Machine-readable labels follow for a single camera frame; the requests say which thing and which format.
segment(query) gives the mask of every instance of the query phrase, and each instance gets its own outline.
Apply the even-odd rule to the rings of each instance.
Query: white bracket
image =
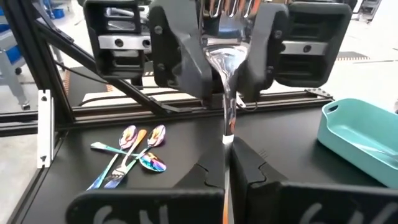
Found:
[[[48,168],[54,157],[54,102],[50,90],[38,92],[37,168]]]

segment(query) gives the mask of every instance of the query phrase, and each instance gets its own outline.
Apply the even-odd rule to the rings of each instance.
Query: teal baking dish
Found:
[[[322,108],[318,140],[387,187],[398,189],[398,114],[357,99]]]

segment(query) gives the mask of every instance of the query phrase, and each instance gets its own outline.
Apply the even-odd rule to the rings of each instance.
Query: spoon head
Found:
[[[153,153],[148,152],[139,158],[139,162],[146,169],[152,170],[154,172],[164,172],[166,171],[166,164],[155,156]]]
[[[119,138],[121,149],[130,148],[137,138],[137,128],[134,125],[128,126]]]
[[[156,128],[154,128],[149,133],[148,146],[156,147],[160,145],[164,140],[165,134],[166,134],[166,127],[164,125],[161,124]]]

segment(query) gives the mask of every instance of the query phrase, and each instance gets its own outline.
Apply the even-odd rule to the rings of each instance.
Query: black table surface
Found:
[[[289,180],[321,184],[382,185],[317,141],[320,108],[252,113],[238,117],[236,135]],[[150,131],[159,123],[137,126]],[[167,164],[161,174],[135,166],[120,187],[173,187],[197,162],[204,150],[219,141],[222,117],[164,123],[166,142],[151,152]],[[112,155],[90,150],[96,141],[117,147],[126,126],[79,129],[68,133],[37,192],[23,223],[63,223],[65,209],[87,189]]]

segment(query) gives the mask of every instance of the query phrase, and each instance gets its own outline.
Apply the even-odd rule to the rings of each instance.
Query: concrete floor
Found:
[[[83,13],[76,1],[72,1],[72,12],[67,12],[66,18],[56,20],[57,27],[75,39],[75,43],[88,52],[91,45],[86,31],[85,21],[81,21]],[[398,99],[398,51],[391,46],[375,44],[368,39],[369,26],[353,21],[347,31],[341,51],[355,51],[370,57],[367,61],[336,62],[331,77],[322,88],[336,98],[361,98],[368,100],[387,110],[393,110]],[[80,64],[67,55],[63,55],[65,65],[76,67]],[[24,66],[20,75],[21,82],[33,81],[29,69]],[[153,85],[152,78],[146,78],[147,85]],[[37,88],[35,85],[24,85],[25,93],[30,99],[32,109],[37,105]],[[266,92],[295,91],[275,83]],[[101,95],[120,94],[103,93]],[[0,86],[0,113],[20,111],[17,100],[7,86]],[[97,102],[107,105],[109,102]],[[115,103],[130,103],[129,100],[113,100]],[[0,139],[0,224],[6,223],[20,196],[35,172],[36,136],[16,136]]]

